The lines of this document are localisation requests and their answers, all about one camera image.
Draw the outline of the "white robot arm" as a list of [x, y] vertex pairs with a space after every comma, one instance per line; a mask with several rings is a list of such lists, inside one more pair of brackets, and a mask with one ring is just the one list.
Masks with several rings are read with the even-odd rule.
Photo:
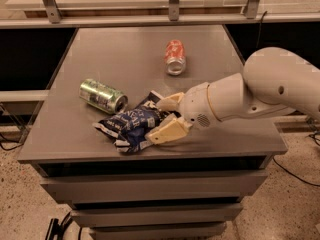
[[146, 135], [153, 144], [236, 118], [269, 118], [297, 110], [320, 120], [320, 69], [288, 50], [267, 47], [253, 53], [242, 72], [168, 96], [157, 107], [170, 115]]

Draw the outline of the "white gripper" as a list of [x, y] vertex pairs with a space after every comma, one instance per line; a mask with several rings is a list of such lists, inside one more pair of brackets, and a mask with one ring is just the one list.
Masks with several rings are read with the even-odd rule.
[[179, 140], [188, 135], [192, 125], [197, 129], [209, 129], [218, 124], [218, 119], [209, 104], [207, 82], [183, 92], [167, 96], [157, 102], [162, 111], [177, 111], [182, 117], [169, 116], [159, 126], [145, 135], [151, 143], [158, 145]]

